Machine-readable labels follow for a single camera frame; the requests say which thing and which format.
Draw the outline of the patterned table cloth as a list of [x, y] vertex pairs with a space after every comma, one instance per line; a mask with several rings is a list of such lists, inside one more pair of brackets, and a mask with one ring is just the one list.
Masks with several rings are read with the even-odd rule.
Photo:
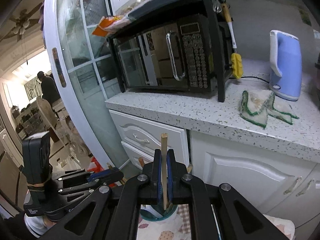
[[125, 239], [294, 239], [295, 225], [290, 220], [263, 215], [235, 191], [218, 192], [217, 197], [187, 199], [189, 234], [180, 231], [183, 217], [178, 210], [158, 222], [140, 216], [141, 205], [121, 216]]

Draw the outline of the blue electric kettle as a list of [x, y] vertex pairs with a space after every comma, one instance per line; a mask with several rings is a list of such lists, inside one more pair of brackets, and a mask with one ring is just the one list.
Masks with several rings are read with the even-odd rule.
[[302, 86], [302, 54], [296, 36], [270, 31], [270, 67], [270, 90], [282, 99], [297, 101]]

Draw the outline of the person in background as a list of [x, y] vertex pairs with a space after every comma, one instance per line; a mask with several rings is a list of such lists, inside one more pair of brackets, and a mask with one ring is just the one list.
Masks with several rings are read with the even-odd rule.
[[37, 78], [41, 81], [42, 98], [47, 100], [52, 107], [54, 102], [61, 99], [54, 79], [50, 76], [47, 76], [42, 71], [38, 72]]

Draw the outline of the chopstick in cup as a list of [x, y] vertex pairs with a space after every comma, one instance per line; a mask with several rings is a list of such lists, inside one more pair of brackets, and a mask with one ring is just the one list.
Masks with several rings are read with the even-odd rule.
[[188, 167], [187, 167], [187, 173], [188, 173], [188, 174], [191, 174], [192, 169], [193, 169], [193, 165], [192, 165], [192, 163], [190, 163], [190, 164], [188, 165]]
[[141, 165], [141, 167], [144, 167], [145, 163], [144, 163], [144, 159], [142, 157], [138, 158], [138, 161]]

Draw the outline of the red plastic bag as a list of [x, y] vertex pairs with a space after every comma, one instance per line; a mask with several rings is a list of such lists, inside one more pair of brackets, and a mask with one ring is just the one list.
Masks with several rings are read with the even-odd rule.
[[105, 169], [100, 165], [100, 163], [97, 161], [97, 159], [95, 157], [93, 157], [91, 159], [91, 162], [89, 163], [88, 172], [94, 172], [94, 173], [98, 173], [101, 171], [104, 171]]

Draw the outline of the white cabinet door right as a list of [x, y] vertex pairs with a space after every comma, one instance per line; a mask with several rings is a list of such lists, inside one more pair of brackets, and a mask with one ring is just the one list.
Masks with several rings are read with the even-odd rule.
[[315, 230], [319, 224], [319, 164], [295, 191], [267, 214], [291, 220], [296, 228]]

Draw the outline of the wooden chopstick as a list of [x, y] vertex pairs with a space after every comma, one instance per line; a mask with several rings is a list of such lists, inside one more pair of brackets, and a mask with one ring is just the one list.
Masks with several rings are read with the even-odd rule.
[[163, 209], [164, 211], [168, 206], [168, 196], [167, 196], [167, 150], [168, 150], [168, 134], [161, 134], [161, 180], [163, 189]]

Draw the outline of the chopstick in cup right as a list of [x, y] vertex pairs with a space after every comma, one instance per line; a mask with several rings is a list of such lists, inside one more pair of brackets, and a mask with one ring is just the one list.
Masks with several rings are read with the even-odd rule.
[[145, 163], [144, 163], [144, 159], [142, 157], [138, 158], [138, 161], [141, 165], [141, 167], [144, 167]]

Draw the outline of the glass sliding door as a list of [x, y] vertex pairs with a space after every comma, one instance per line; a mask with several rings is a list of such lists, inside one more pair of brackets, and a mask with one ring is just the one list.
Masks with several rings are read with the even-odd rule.
[[130, 159], [106, 107], [119, 94], [107, 39], [93, 31], [112, 14], [110, 0], [44, 0], [44, 38], [56, 86], [88, 149], [106, 167]]

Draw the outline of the green-edged dish cloth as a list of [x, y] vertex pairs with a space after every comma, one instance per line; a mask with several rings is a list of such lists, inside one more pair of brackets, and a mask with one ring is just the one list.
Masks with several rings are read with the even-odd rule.
[[290, 104], [271, 90], [244, 90], [239, 111], [244, 120], [262, 128], [266, 128], [269, 116], [289, 125], [299, 119]]

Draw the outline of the white cabinet door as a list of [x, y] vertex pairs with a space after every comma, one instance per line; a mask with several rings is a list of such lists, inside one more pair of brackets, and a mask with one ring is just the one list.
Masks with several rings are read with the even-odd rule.
[[315, 230], [319, 224], [319, 164], [295, 191], [267, 214], [291, 220], [296, 228]]
[[316, 165], [195, 131], [190, 143], [193, 175], [214, 186], [230, 184], [262, 213], [287, 198]]

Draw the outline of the white cabinet door left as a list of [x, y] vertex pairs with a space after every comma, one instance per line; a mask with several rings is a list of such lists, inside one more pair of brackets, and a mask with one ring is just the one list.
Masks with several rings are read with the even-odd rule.
[[316, 165], [195, 131], [190, 143], [193, 175], [214, 186], [230, 184], [262, 213], [287, 198]]

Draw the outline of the orange box on microwave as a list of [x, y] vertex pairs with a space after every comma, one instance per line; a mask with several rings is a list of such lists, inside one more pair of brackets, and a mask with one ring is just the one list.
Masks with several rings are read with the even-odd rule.
[[96, 28], [92, 31], [92, 35], [106, 37], [108, 34], [114, 34], [116, 31], [112, 29], [112, 25], [120, 19], [121, 18], [117, 16], [103, 16]]

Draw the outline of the teal-rimmed utensil cup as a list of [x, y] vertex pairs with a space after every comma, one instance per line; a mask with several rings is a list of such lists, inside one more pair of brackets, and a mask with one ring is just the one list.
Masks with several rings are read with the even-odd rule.
[[171, 217], [178, 210], [177, 205], [170, 204], [169, 207], [164, 210], [163, 206], [158, 205], [141, 205], [140, 216], [150, 222], [163, 221]]

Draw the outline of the white drawer front upper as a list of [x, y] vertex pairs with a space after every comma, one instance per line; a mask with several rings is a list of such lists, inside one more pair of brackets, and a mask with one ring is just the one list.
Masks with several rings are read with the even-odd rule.
[[155, 149], [161, 148], [161, 134], [168, 134], [168, 149], [173, 149], [179, 163], [189, 165], [187, 132], [159, 122], [137, 116], [109, 110], [112, 120], [120, 134], [121, 140], [154, 156]]

